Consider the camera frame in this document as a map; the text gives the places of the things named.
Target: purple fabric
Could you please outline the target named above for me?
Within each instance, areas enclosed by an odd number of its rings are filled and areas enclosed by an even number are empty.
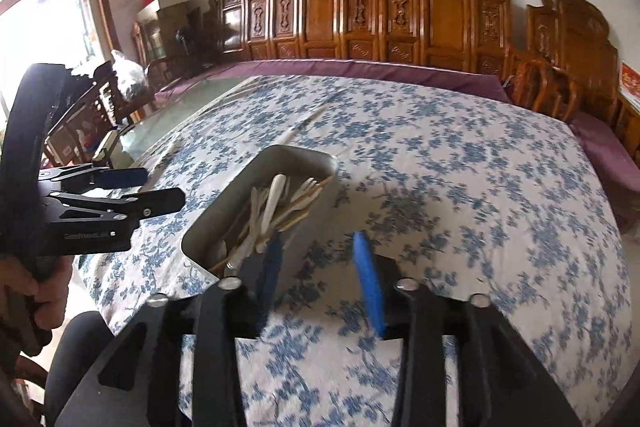
[[[630,228],[640,219],[634,208],[640,201],[640,169],[603,121],[578,111],[570,127],[602,182],[620,230]]]
[[[338,60],[302,58],[292,60],[254,60],[211,68],[196,78],[177,81],[180,85],[167,86],[162,91],[171,91],[177,96],[202,78],[235,78],[256,74],[317,74],[321,76],[343,76],[346,78],[370,78],[388,80],[403,84],[439,87],[490,98],[498,102],[511,103],[502,89],[502,84],[492,74],[462,73],[460,71],[439,70],[405,64],[388,64],[370,60]],[[164,101],[162,91],[156,100]]]

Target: white plastic bag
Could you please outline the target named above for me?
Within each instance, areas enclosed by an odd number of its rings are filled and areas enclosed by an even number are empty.
[[[114,58],[113,71],[118,77],[118,89],[122,97],[127,102],[131,102],[138,93],[149,89],[145,70],[118,50],[113,50],[111,54]]]

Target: blue floral pattern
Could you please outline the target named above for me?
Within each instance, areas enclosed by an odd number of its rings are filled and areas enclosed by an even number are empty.
[[[489,294],[584,424],[599,420],[634,365],[628,272],[600,183],[564,123],[446,90],[257,76],[204,107],[140,162],[144,188],[181,187],[184,208],[144,221],[129,253],[79,259],[112,330],[154,292],[196,295],[215,280],[181,253],[182,236],[274,143],[335,155],[340,191],[262,337],[238,341],[249,425],[389,423],[400,343],[377,341],[363,313],[351,262],[361,229],[441,295]],[[193,339],[184,352],[189,412]]]

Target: gray tray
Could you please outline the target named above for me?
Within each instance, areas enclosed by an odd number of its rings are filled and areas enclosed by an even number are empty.
[[[288,145],[272,145],[263,149],[190,226],[182,238],[182,252],[205,270],[213,266],[217,261],[213,245],[228,234],[238,214],[244,213],[248,218],[251,188],[268,187],[276,174],[291,178],[289,194],[307,178],[321,181],[333,176],[309,207],[308,217],[282,234],[282,269],[275,294],[279,298],[294,283],[308,248],[318,237],[335,203],[338,195],[337,169],[337,159],[323,152]]]

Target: hand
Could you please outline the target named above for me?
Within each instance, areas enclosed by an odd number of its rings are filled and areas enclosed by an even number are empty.
[[[72,256],[59,257],[51,277],[38,283],[15,257],[2,257],[0,289],[6,286],[16,293],[33,296],[34,301],[42,304],[33,317],[36,325],[43,330],[59,328],[65,320],[72,263]]]

